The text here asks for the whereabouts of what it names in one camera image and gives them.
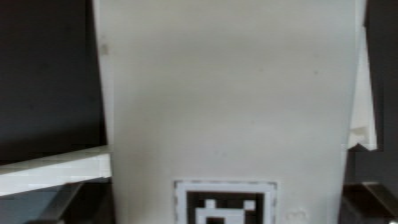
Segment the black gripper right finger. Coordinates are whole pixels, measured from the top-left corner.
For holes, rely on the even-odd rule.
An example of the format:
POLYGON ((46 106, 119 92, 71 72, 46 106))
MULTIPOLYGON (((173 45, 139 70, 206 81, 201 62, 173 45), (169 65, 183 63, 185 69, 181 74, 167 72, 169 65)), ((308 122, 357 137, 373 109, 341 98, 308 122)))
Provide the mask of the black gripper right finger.
POLYGON ((398 224, 398 197, 380 183, 343 186, 340 224, 398 224))

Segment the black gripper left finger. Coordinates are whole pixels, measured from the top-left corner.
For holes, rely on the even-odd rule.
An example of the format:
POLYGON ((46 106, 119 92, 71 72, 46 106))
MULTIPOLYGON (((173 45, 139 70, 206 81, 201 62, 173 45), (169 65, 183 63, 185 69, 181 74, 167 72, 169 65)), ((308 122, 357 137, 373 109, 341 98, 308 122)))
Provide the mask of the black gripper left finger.
POLYGON ((112 185, 64 185, 39 217, 25 224, 116 224, 112 185))

